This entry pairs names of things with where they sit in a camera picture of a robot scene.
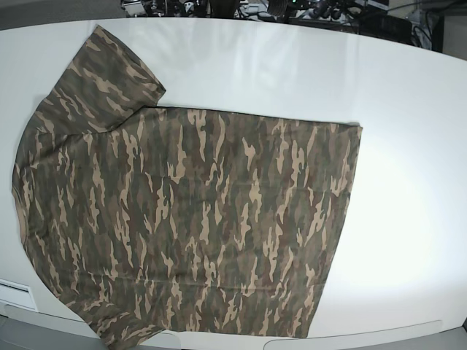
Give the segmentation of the camouflage T-shirt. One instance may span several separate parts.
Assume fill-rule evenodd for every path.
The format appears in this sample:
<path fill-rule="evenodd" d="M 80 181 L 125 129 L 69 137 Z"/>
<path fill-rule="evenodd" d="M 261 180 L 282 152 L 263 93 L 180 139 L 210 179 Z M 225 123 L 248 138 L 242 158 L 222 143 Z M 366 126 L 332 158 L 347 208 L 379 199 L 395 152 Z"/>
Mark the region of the camouflage T-shirt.
<path fill-rule="evenodd" d="M 305 338 L 362 128 L 160 108 L 164 93 L 96 27 L 38 105 L 12 173 L 37 276 L 109 349 L 164 330 Z"/>

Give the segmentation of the black equipment box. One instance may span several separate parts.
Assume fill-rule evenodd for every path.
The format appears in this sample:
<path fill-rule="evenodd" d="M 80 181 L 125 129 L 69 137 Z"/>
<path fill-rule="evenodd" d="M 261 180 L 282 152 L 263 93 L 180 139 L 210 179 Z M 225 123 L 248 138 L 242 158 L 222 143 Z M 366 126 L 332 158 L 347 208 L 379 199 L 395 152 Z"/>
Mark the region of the black equipment box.
<path fill-rule="evenodd" d="M 415 46 L 418 41 L 412 33 L 412 23 L 386 14 L 373 14 L 359 21 L 358 33 L 377 39 Z"/>

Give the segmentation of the white label plate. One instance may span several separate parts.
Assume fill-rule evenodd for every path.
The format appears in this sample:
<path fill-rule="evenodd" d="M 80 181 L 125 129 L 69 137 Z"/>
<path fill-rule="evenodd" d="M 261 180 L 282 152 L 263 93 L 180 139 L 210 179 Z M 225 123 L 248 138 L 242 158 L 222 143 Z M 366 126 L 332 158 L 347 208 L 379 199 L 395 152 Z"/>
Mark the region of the white label plate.
<path fill-rule="evenodd" d="M 38 311 L 31 288 L 26 285 L 2 279 L 0 281 L 0 300 L 6 305 L 28 311 Z"/>

